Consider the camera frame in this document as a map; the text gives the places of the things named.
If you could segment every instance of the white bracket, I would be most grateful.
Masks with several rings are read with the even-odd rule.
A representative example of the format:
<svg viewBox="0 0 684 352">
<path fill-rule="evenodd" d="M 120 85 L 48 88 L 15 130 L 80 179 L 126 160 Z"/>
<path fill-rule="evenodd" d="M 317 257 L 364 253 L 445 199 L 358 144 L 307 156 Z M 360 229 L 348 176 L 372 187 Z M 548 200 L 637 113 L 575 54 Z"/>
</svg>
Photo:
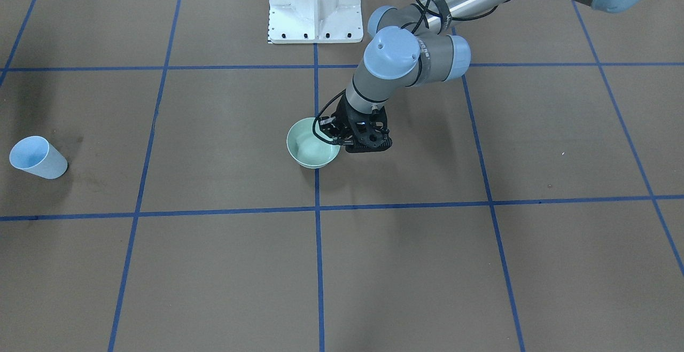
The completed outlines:
<svg viewBox="0 0 684 352">
<path fill-rule="evenodd" d="M 363 40 L 361 0 L 269 0 L 269 43 Z"/>
</svg>

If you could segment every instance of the cup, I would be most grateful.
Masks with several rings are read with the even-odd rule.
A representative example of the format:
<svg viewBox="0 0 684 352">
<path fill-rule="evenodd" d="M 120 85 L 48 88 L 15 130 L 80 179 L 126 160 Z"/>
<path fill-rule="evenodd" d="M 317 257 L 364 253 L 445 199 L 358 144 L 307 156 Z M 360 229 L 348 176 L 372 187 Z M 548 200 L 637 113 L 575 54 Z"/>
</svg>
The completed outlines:
<svg viewBox="0 0 684 352">
<path fill-rule="evenodd" d="M 287 133 L 287 150 L 297 163 L 308 169 L 318 169 L 329 164 L 340 152 L 339 145 L 330 145 L 313 135 L 314 118 L 301 119 Z M 325 137 L 316 126 L 316 133 Z"/>
<path fill-rule="evenodd" d="M 30 136 L 19 141 L 10 152 L 10 164 L 46 179 L 63 175 L 68 167 L 66 158 L 41 136 Z"/>
</svg>

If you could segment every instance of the vertical blue line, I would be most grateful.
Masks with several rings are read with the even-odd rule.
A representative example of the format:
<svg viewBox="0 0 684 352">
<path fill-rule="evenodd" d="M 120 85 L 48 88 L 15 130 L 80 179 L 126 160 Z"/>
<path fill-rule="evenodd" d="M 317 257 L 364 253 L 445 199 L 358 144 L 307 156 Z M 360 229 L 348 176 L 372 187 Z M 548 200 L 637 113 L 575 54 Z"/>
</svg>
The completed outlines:
<svg viewBox="0 0 684 352">
<path fill-rule="evenodd" d="M 147 140 L 147 151 L 145 153 L 145 162 L 142 167 L 142 175 L 140 176 L 140 186 L 137 192 L 137 200 L 135 202 L 135 212 L 133 223 L 130 226 L 129 244 L 126 250 L 126 260 L 124 261 L 124 269 L 121 275 L 121 284 L 119 286 L 119 294 L 116 301 L 116 309 L 114 312 L 114 320 L 112 322 L 112 333 L 110 334 L 110 345 L 108 352 L 113 352 L 116 343 L 116 333 L 118 331 L 119 318 L 121 315 L 121 308 L 123 306 L 124 294 L 126 292 L 126 283 L 128 280 L 128 272 L 130 267 L 130 258 L 133 254 L 135 243 L 135 232 L 137 232 L 137 221 L 140 215 L 140 207 L 142 205 L 142 196 L 145 191 L 145 182 L 147 180 L 147 168 L 150 164 L 150 157 L 152 155 L 152 144 L 154 143 L 154 126 L 157 123 L 159 116 L 159 105 L 161 105 L 161 97 L 164 94 L 164 85 L 166 84 L 166 74 L 168 73 L 169 60 L 171 59 L 171 50 L 173 48 L 174 34 L 176 33 L 176 24 L 178 23 L 178 14 L 181 11 L 181 0 L 176 0 L 176 10 L 174 11 L 173 22 L 171 23 L 171 31 L 169 32 L 169 43 L 166 48 L 166 58 L 164 59 L 164 70 L 161 73 L 161 80 L 159 81 L 159 92 L 157 92 L 157 102 L 154 106 L 154 116 L 152 117 L 152 127 L 150 128 L 149 139 Z"/>
<path fill-rule="evenodd" d="M 7 76 L 7 69 L 10 68 L 10 65 L 12 64 L 12 60 L 14 59 L 14 55 L 17 52 L 17 48 L 19 47 L 19 41 L 21 41 L 21 36 L 24 35 L 24 30 L 26 29 L 26 24 L 29 23 L 29 18 L 31 17 L 31 13 L 34 11 L 34 6 L 36 6 L 36 1 L 37 0 L 31 0 L 31 4 L 29 5 L 29 10 L 26 12 L 26 17 L 24 17 L 24 21 L 21 23 L 21 27 L 19 28 L 19 33 L 17 33 L 17 38 L 14 40 L 14 45 L 12 45 L 12 50 L 10 51 L 10 56 L 7 58 L 7 62 L 5 62 L 5 69 L 3 70 L 2 74 L 0 74 L 0 87 L 2 87 L 3 82 L 5 82 L 5 77 Z"/>
<path fill-rule="evenodd" d="M 499 257 L 501 258 L 501 267 L 503 269 L 503 277 L 506 280 L 506 290 L 508 291 L 508 300 L 511 305 L 511 313 L 513 314 L 513 321 L 515 323 L 516 333 L 518 335 L 518 344 L 520 345 L 520 352 L 525 352 L 525 341 L 523 340 L 523 330 L 520 326 L 520 318 L 518 318 L 518 307 L 515 303 L 515 296 L 513 295 L 513 285 L 511 284 L 510 274 L 508 272 L 508 262 L 506 262 L 506 253 L 503 250 L 503 240 L 501 240 L 501 232 L 499 232 L 499 220 L 496 218 L 496 210 L 494 208 L 494 200 L 492 198 L 492 189 L 489 186 L 489 177 L 487 176 L 487 169 L 484 165 L 484 155 L 482 154 L 482 146 L 479 141 L 479 133 L 477 132 L 477 124 L 475 121 L 475 113 L 472 111 L 472 102 L 470 91 L 468 89 L 468 81 L 466 76 L 463 79 L 463 90 L 466 94 L 466 102 L 468 103 L 468 113 L 471 118 L 472 135 L 475 138 L 475 145 L 477 148 L 477 156 L 479 157 L 479 166 L 482 171 L 482 179 L 484 180 L 484 189 L 487 193 L 487 201 L 489 203 L 489 213 L 492 216 L 492 223 L 494 225 L 494 235 L 496 235 L 496 245 L 499 247 Z"/>
<path fill-rule="evenodd" d="M 592 39 L 589 36 L 589 31 L 587 30 L 586 24 L 584 24 L 584 19 L 582 19 L 582 14 L 579 13 L 579 9 L 577 8 L 577 3 L 575 3 L 575 1 L 572 1 L 572 7 L 574 8 L 574 13 L 577 15 L 577 19 L 579 19 L 579 24 L 582 26 L 582 30 L 584 31 L 584 37 L 586 37 L 587 42 L 589 43 L 589 48 L 591 48 L 592 54 L 594 55 L 594 60 L 596 60 L 598 70 L 599 72 L 601 72 L 603 84 L 605 84 L 605 87 L 608 90 L 608 96 L 610 97 L 611 103 L 613 103 L 613 109 L 615 109 L 615 113 L 618 115 L 618 121 L 620 121 L 620 126 L 622 126 L 623 128 L 623 133 L 625 133 L 625 137 L 627 138 L 627 142 L 629 144 L 629 149 L 632 151 L 634 160 L 636 161 L 637 167 L 639 168 L 639 172 L 642 175 L 643 183 L 646 185 L 648 195 L 650 196 L 650 199 L 653 203 L 653 208 L 655 208 L 655 213 L 658 215 L 660 225 L 663 227 L 663 231 L 665 232 L 667 242 L 670 243 L 670 248 L 672 249 L 672 254 L 674 254 L 674 259 L 677 261 L 677 265 L 679 265 L 679 271 L 681 272 L 682 276 L 684 276 L 684 263 L 682 263 L 681 255 L 679 254 L 679 250 L 677 250 L 677 245 L 674 244 L 674 239 L 672 238 L 672 235 L 670 233 L 670 228 L 667 227 L 665 217 L 663 216 L 662 211 L 660 211 L 660 205 L 658 204 L 658 200 L 656 199 L 653 189 L 650 186 L 650 182 L 648 181 L 646 171 L 643 168 L 643 164 L 641 162 L 641 159 L 639 158 L 639 154 L 637 153 L 634 141 L 632 141 L 632 136 L 629 133 L 629 130 L 625 123 L 625 119 L 623 119 L 623 114 L 621 113 L 620 107 L 618 106 L 618 102 L 615 99 L 613 89 L 611 88 L 610 83 L 608 82 L 608 77 L 606 77 L 605 71 L 603 70 L 603 64 L 601 64 L 601 61 L 598 59 L 599 56 L 597 55 L 596 49 L 594 48 L 594 43 L 592 42 Z"/>
<path fill-rule="evenodd" d="M 318 44 L 313 44 L 313 108 L 318 114 Z M 320 170 L 314 171 L 314 200 L 316 213 L 316 266 L 318 277 L 318 350 L 325 352 L 325 318 L 323 314 L 323 249 L 321 240 Z"/>
</svg>

